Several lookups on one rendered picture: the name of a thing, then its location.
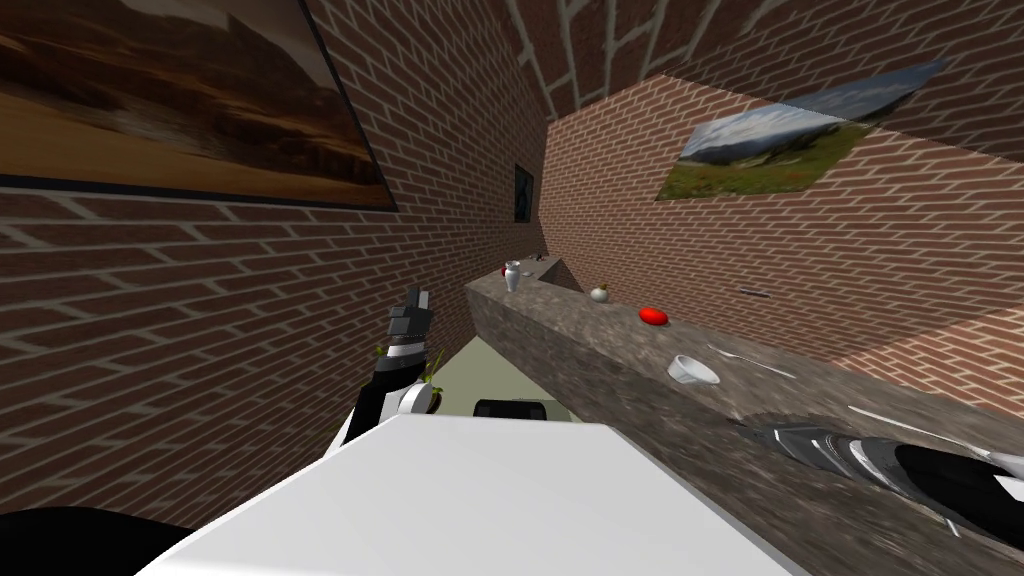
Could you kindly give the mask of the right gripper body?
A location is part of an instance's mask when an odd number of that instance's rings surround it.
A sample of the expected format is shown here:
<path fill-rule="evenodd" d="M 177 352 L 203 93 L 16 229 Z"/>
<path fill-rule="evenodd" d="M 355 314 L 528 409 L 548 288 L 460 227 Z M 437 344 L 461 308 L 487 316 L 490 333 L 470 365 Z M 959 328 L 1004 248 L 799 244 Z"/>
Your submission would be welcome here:
<path fill-rule="evenodd" d="M 737 419 L 731 419 L 730 424 L 743 438 L 746 438 L 768 449 L 798 460 L 799 457 L 792 452 L 784 443 L 776 439 L 776 435 L 787 433 L 802 425 L 801 422 L 775 422 L 768 424 L 748 424 Z"/>

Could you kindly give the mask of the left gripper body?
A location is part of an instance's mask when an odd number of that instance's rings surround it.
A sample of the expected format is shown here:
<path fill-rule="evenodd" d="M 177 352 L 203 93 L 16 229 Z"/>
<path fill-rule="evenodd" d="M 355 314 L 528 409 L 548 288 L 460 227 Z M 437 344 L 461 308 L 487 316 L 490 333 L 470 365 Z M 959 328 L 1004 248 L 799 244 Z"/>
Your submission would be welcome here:
<path fill-rule="evenodd" d="M 389 312 L 387 334 L 392 344 L 415 344 L 426 341 L 433 313 L 420 306 L 394 306 Z"/>

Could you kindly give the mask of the green potted plant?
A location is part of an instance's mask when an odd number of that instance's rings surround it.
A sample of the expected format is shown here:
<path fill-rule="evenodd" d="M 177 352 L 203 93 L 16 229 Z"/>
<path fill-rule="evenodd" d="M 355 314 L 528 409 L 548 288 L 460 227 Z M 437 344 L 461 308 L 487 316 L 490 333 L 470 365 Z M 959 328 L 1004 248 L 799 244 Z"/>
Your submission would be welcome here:
<path fill-rule="evenodd" d="M 412 385 L 389 392 L 384 399 L 380 422 L 398 414 L 434 414 L 441 405 L 443 389 L 432 384 L 444 349 L 426 363 L 423 375 Z"/>

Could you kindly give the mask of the silver spoon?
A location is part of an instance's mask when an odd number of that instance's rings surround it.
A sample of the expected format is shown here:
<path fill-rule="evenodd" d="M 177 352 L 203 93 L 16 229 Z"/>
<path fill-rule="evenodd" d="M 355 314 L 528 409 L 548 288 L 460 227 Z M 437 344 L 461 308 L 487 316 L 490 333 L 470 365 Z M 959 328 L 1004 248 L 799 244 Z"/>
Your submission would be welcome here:
<path fill-rule="evenodd" d="M 740 355 L 737 355 L 737 354 L 734 354 L 734 353 L 731 353 L 731 352 L 727 352 L 727 351 L 719 348 L 719 347 L 717 347 L 717 346 L 715 346 L 713 344 L 707 344 L 707 346 L 710 349 L 715 351 L 716 353 L 720 354 L 723 357 L 730 358 L 730 359 L 737 359 L 737 360 L 740 360 L 740 361 L 743 361 L 743 362 L 748 362 L 748 363 L 750 363 L 750 364 L 752 364 L 754 366 L 757 366 L 759 368 L 763 368 L 765 370 L 768 370 L 768 371 L 770 371 L 772 373 L 775 373 L 777 375 L 780 375 L 780 376 L 783 376 L 783 377 L 786 377 L 786 378 L 791 378 L 791 379 L 795 379 L 796 378 L 796 376 L 794 374 L 792 374 L 790 372 L 786 372 L 784 370 L 781 370 L 779 368 L 770 366 L 768 364 L 764 364 L 764 363 L 758 362 L 756 360 L 753 360 L 751 358 L 746 358 L 746 357 L 743 357 L 743 356 L 740 356 Z"/>

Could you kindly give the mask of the white bowl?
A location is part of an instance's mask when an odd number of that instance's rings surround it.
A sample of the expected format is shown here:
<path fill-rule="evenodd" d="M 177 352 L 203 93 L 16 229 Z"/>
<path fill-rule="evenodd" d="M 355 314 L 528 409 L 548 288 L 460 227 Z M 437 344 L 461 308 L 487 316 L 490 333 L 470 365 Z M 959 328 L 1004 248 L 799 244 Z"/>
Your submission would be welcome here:
<path fill-rule="evenodd" d="M 717 385 L 719 376 L 707 365 L 686 355 L 675 356 L 667 368 L 667 374 L 680 384 Z"/>

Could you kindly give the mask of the silver knife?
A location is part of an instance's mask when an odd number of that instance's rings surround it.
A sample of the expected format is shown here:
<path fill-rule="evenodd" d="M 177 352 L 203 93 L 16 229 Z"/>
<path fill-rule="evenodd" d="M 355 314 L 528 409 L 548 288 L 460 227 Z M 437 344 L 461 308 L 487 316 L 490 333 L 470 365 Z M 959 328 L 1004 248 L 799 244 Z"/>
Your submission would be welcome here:
<path fill-rule="evenodd" d="M 986 450 L 986 449 L 974 446 L 974 445 L 969 444 L 967 442 L 964 442 L 964 441 L 961 441 L 961 440 L 956 440 L 956 439 L 953 439 L 953 438 L 949 438 L 949 437 L 945 437 L 943 435 L 936 434 L 936 433 L 933 433 L 933 431 L 928 431 L 928 430 L 925 430 L 925 429 L 922 429 L 922 428 L 919 428 L 919 427 L 915 427 L 915 426 L 912 426 L 912 425 L 909 425 L 909 424 L 897 421 L 897 420 L 892 419 L 892 418 L 881 416 L 881 415 L 879 415 L 877 413 L 869 412 L 867 410 L 864 410 L 864 409 L 861 409 L 861 408 L 858 408 L 858 407 L 855 407 L 855 406 L 852 406 L 852 405 L 849 405 L 848 408 L 850 410 L 858 413 L 858 414 L 861 414 L 863 416 L 866 416 L 866 417 L 869 417 L 869 418 L 882 421 L 884 423 L 887 423 L 887 424 L 890 424 L 890 425 L 894 425 L 894 426 L 897 426 L 897 427 L 900 427 L 900 428 L 903 428 L 903 429 L 906 429 L 906 430 L 910 430 L 912 433 L 924 434 L 924 435 L 929 436 L 929 437 L 933 437 L 933 438 L 936 438 L 936 439 L 939 439 L 939 440 L 942 440 L 942 441 L 945 441 L 945 442 L 952 443 L 952 444 L 954 444 L 956 446 L 963 447 L 963 448 L 965 448 L 965 449 L 967 449 L 967 450 L 975 453 L 976 455 L 978 455 L 978 456 L 980 456 L 982 458 L 989 458 L 990 455 L 992 454 L 992 452 L 989 451 L 989 450 Z"/>

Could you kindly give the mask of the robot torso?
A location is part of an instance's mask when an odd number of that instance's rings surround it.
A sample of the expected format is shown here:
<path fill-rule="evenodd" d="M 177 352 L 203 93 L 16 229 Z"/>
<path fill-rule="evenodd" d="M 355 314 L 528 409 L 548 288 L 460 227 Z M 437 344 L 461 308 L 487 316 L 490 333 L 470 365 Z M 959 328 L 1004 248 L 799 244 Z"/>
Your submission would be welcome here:
<path fill-rule="evenodd" d="M 137 576 L 809 576 L 620 431 L 398 415 Z"/>

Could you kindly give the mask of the green meadow landscape picture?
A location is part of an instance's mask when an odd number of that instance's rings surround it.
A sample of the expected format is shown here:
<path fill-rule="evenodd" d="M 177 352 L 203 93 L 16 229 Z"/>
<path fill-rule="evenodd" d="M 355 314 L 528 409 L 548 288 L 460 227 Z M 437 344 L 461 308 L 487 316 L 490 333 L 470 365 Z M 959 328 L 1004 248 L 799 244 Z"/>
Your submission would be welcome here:
<path fill-rule="evenodd" d="M 657 199 L 802 192 L 946 65 L 929 61 L 700 124 Z"/>

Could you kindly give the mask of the large brown landscape painting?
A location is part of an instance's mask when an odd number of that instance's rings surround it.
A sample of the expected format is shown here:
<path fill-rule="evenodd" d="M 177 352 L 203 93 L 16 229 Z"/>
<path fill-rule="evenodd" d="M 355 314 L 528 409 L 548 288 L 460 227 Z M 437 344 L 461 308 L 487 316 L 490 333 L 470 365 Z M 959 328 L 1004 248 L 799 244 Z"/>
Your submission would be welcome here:
<path fill-rule="evenodd" d="M 396 210 L 308 0 L 0 0 L 0 186 Z"/>

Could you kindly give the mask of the small dark wall picture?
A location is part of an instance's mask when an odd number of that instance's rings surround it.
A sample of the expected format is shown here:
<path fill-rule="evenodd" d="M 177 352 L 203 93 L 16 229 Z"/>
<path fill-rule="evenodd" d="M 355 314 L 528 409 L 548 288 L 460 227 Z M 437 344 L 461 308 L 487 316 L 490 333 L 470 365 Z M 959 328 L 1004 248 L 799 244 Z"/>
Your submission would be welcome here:
<path fill-rule="evenodd" d="M 528 223 L 534 205 L 534 175 L 516 164 L 514 176 L 514 222 Z"/>

